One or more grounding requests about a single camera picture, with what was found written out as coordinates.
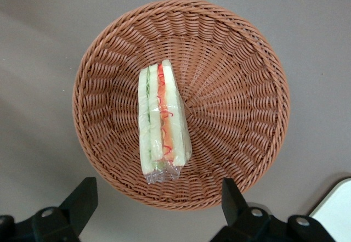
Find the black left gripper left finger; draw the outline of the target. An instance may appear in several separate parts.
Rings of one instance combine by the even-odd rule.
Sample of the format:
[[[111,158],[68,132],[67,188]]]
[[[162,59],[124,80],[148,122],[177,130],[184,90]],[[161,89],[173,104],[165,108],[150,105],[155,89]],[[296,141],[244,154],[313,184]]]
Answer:
[[[79,241],[97,206],[97,180],[87,177],[60,206],[46,207],[33,216],[35,241]]]

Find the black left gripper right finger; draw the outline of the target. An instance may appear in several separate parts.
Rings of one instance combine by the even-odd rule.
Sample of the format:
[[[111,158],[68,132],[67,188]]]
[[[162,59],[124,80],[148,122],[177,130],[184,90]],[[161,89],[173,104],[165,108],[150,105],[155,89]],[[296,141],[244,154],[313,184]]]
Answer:
[[[235,181],[222,181],[222,210],[227,221],[212,239],[215,241],[270,241],[270,215],[263,209],[249,206]]]

